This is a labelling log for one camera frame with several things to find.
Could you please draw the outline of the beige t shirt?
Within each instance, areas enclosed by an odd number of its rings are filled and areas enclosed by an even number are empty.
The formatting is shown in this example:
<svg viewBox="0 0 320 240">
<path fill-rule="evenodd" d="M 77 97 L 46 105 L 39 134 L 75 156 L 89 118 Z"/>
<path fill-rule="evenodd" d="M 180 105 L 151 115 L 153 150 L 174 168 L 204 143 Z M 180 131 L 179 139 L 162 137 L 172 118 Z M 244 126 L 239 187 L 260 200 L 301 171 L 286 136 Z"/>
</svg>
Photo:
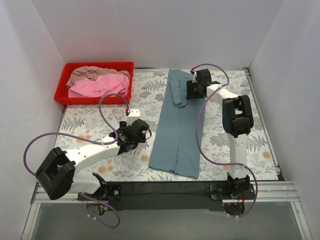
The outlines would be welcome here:
<svg viewBox="0 0 320 240">
<path fill-rule="evenodd" d="M 107 74 L 118 74 L 124 75 L 130 78 L 130 73 L 126 70 L 115 70 L 113 68 L 101 68 L 97 66 L 82 66 L 76 68 L 70 75 L 68 82 L 66 83 L 67 88 L 71 88 L 76 82 L 82 81 L 84 79 L 89 79 L 90 81 L 96 81 L 99 76 Z"/>
</svg>

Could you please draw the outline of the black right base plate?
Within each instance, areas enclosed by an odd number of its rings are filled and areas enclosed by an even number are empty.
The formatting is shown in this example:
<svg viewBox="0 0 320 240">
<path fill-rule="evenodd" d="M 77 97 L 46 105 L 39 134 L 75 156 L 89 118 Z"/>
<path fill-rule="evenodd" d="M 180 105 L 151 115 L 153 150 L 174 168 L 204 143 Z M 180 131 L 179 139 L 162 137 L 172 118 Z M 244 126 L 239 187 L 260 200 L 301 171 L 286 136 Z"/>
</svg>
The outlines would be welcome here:
<svg viewBox="0 0 320 240">
<path fill-rule="evenodd" d="M 233 200 L 242 201 L 253 200 L 256 196 L 256 192 L 252 184 L 250 184 L 248 190 L 235 190 L 233 192 L 227 189 L 227 185 L 222 182 L 212 182 L 204 189 L 205 195 L 212 200 Z"/>
</svg>

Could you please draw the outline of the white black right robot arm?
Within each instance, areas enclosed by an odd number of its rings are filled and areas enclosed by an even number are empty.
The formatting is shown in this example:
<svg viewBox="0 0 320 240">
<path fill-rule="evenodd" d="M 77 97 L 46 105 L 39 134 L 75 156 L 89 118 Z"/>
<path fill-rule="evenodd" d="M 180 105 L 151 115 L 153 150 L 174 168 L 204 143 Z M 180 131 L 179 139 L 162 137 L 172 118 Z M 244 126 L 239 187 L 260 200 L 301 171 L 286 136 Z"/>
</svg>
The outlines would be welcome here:
<svg viewBox="0 0 320 240">
<path fill-rule="evenodd" d="M 200 154 L 210 163 L 218 166 L 228 166 L 227 180 L 214 192 L 219 195 L 228 195 L 237 199 L 250 189 L 252 173 L 247 167 L 247 142 L 254 126 L 251 101 L 248 95 L 237 95 L 225 89 L 230 82 L 221 84 L 213 81 L 209 69 L 197 70 L 193 67 L 190 71 L 193 79 L 187 81 L 186 99 L 205 99 L 208 102 L 214 99 L 222 108 L 222 126 L 229 140 L 229 162 L 218 163 L 210 160 L 202 151 L 199 140 L 200 117 L 196 120 L 196 144 Z"/>
</svg>

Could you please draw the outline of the aluminium front frame rail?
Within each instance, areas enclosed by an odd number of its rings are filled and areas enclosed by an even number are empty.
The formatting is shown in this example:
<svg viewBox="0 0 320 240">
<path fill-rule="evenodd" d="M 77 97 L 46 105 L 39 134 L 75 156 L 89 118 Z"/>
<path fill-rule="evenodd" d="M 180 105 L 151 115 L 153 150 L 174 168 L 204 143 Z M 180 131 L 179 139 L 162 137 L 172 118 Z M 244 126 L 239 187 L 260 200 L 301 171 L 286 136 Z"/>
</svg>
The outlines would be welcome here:
<svg viewBox="0 0 320 240">
<path fill-rule="evenodd" d="M 59 199 L 50 200 L 45 190 L 37 183 L 31 203 L 75 203 L 78 193 L 69 192 Z M 265 181 L 258 184 L 257 202 L 299 202 L 300 197 L 291 181 Z"/>
</svg>

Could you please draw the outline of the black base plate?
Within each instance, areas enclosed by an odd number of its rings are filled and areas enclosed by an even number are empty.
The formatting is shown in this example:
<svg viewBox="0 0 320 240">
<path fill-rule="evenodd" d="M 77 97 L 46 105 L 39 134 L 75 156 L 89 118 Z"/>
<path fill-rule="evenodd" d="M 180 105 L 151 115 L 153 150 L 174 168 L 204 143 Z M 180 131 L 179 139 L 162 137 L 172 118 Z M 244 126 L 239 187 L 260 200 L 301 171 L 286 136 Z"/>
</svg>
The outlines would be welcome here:
<svg viewBox="0 0 320 240">
<path fill-rule="evenodd" d="M 227 185 L 222 182 L 212 182 L 204 189 L 205 195 L 212 200 L 233 200 L 242 201 L 253 200 L 256 196 L 256 192 L 252 184 L 250 184 L 248 190 L 235 190 L 233 192 L 227 189 Z"/>
<path fill-rule="evenodd" d="M 94 193 L 83 193 L 85 196 L 98 201 L 119 201 L 122 195 L 122 186 L 119 184 L 101 185 Z"/>
</svg>

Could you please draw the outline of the pink t shirt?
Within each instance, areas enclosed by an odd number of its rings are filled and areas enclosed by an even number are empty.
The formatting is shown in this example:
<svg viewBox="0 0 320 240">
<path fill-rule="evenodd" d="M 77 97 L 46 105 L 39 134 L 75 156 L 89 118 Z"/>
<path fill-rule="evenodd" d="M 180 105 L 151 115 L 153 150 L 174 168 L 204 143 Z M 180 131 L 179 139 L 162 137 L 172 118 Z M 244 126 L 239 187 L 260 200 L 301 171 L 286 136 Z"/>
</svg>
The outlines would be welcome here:
<svg viewBox="0 0 320 240">
<path fill-rule="evenodd" d="M 130 79 L 123 74 L 108 73 L 97 77 L 96 81 L 85 78 L 77 81 L 68 90 L 69 98 L 97 98 L 106 94 L 126 96 Z"/>
</svg>

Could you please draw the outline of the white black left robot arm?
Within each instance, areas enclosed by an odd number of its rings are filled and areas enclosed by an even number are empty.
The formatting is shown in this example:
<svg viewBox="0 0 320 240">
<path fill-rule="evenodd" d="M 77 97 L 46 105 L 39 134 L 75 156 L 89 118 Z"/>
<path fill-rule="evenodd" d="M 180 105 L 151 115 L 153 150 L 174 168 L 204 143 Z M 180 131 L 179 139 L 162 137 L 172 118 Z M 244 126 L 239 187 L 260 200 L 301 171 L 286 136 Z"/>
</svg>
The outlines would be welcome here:
<svg viewBox="0 0 320 240">
<path fill-rule="evenodd" d="M 112 144 L 87 144 L 82 147 L 62 150 L 52 149 L 35 173 L 50 200 L 57 200 L 69 192 L 85 193 L 95 200 L 106 196 L 107 183 L 97 173 L 79 172 L 103 159 L 113 158 L 137 148 L 146 142 L 150 126 L 141 119 L 132 124 L 125 121 L 116 130 L 118 139 Z"/>
</svg>

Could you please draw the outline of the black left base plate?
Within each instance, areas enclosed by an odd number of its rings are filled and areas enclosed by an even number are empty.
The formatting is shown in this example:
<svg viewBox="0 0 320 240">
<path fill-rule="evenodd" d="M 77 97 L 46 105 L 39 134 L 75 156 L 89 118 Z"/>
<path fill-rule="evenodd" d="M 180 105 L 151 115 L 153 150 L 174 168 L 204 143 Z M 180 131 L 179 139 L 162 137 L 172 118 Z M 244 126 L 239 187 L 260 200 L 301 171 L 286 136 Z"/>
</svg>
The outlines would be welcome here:
<svg viewBox="0 0 320 240">
<path fill-rule="evenodd" d="M 119 201 L 122 195 L 122 186 L 119 184 L 101 185 L 94 193 L 83 193 L 85 196 L 98 201 Z"/>
</svg>

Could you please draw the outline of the floral table mat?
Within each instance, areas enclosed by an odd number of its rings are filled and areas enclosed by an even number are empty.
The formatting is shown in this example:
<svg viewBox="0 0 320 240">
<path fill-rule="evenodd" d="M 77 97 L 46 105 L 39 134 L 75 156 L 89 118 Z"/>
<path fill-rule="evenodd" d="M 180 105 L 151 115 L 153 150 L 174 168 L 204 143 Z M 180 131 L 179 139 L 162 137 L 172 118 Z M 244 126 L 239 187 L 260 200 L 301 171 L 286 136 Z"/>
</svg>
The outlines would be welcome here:
<svg viewBox="0 0 320 240">
<path fill-rule="evenodd" d="M 228 90 L 237 95 L 252 95 L 246 74 L 242 70 L 212 71 L 215 81 L 225 83 L 229 77 Z M 141 118 L 147 122 L 152 133 L 157 130 L 167 85 L 167 71 L 136 71 L 133 75 L 130 106 L 139 109 Z M 255 102 L 251 103 L 254 126 L 248 137 L 247 164 L 259 180 L 278 178 L 275 161 L 258 114 Z M 63 150 L 79 148 L 88 140 L 98 141 L 105 137 L 111 127 L 118 128 L 125 120 L 121 105 L 71 105 L 63 113 L 60 135 L 55 145 Z M 149 159 L 154 139 L 120 156 L 98 161 L 82 170 L 82 174 L 98 173 L 107 181 L 145 182 L 145 181 L 184 181 L 185 177 L 173 173 L 151 169 Z M 222 109 L 214 100 L 205 107 L 201 149 L 210 160 L 227 163 L 230 158 L 228 136 L 222 126 Z M 227 178 L 228 166 L 215 165 L 203 156 L 199 163 L 199 180 L 223 181 Z"/>
</svg>

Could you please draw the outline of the red plastic bin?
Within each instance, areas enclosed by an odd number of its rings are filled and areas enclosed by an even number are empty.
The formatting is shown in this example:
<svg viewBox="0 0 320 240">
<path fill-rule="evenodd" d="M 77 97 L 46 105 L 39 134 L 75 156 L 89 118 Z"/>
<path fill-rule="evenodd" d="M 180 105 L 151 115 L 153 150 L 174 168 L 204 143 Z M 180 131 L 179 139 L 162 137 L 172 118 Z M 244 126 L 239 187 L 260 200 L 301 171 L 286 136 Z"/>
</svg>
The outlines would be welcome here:
<svg viewBox="0 0 320 240">
<path fill-rule="evenodd" d="M 98 105 L 100 97 L 69 97 L 69 89 L 67 82 L 73 70 L 83 66 L 95 66 L 100 68 L 115 69 L 117 71 L 128 71 L 129 89 L 128 94 L 124 97 L 130 103 L 132 97 L 132 85 L 134 76 L 134 62 L 133 61 L 101 61 L 101 62 L 69 62 L 64 66 L 59 83 L 57 85 L 54 100 L 64 106 L 70 105 Z"/>
</svg>

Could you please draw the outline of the blue-grey t shirt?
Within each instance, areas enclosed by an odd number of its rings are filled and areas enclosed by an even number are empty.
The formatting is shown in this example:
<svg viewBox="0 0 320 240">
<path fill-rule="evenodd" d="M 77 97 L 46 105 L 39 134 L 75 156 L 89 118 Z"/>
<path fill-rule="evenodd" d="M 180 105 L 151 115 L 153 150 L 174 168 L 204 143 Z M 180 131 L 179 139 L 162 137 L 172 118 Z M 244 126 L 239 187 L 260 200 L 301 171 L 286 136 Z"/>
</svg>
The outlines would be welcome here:
<svg viewBox="0 0 320 240">
<path fill-rule="evenodd" d="M 201 142 L 196 131 L 204 126 L 204 99 L 188 100 L 187 81 L 193 75 L 179 69 L 168 72 L 167 85 L 153 143 L 149 167 L 197 179 Z"/>
</svg>

